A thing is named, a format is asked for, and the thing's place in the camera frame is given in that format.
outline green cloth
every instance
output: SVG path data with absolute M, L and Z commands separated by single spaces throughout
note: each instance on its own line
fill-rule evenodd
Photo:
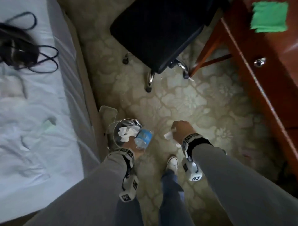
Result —
M 288 12 L 287 2 L 260 1 L 253 4 L 254 15 L 250 29 L 255 32 L 280 32 L 288 29 L 285 20 Z

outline wooden desk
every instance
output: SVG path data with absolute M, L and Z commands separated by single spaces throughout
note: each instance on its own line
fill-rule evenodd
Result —
M 288 31 L 277 33 L 250 30 L 253 1 L 244 1 L 234 0 L 219 20 L 190 76 L 203 66 L 233 56 L 246 91 L 265 115 L 298 178 L 298 1 L 288 0 Z M 223 43 L 231 55 L 205 62 Z M 261 58 L 266 61 L 257 67 L 256 60 Z

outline patterned carpet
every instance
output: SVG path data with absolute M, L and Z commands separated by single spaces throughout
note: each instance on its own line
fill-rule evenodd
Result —
M 251 104 L 238 78 L 233 60 L 199 70 L 194 81 L 185 80 L 178 67 L 156 75 L 153 90 L 146 93 L 145 75 L 149 69 L 138 59 L 122 64 L 126 50 L 110 35 L 113 20 L 132 0 L 61 0 L 78 29 L 89 68 L 95 97 L 99 104 L 118 109 L 119 118 L 139 119 L 154 131 L 146 154 L 136 163 L 140 179 L 137 196 L 145 225 L 157 225 L 162 202 L 160 178 L 170 154 L 182 160 L 183 153 L 163 137 L 174 120 L 190 121 L 214 146 L 239 159 L 270 180 L 276 180 L 282 155 L 276 147 L 263 116 Z M 220 17 L 180 55 L 191 65 Z M 223 47 L 213 57 L 227 53 Z M 230 225 L 224 210 L 208 186 L 185 179 L 179 167 L 186 206 L 196 225 Z

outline shoe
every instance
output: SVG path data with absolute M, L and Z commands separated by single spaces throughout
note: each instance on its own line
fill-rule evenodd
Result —
M 170 169 L 172 171 L 174 171 L 174 173 L 176 174 L 177 170 L 178 170 L 178 159 L 176 156 L 171 156 L 168 160 L 168 163 L 167 163 L 167 167 L 166 167 L 166 170 L 167 169 Z

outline black chair seat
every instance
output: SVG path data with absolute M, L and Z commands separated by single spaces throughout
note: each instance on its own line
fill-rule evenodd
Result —
M 194 40 L 206 23 L 200 0 L 136 0 L 113 22 L 111 34 L 157 73 Z

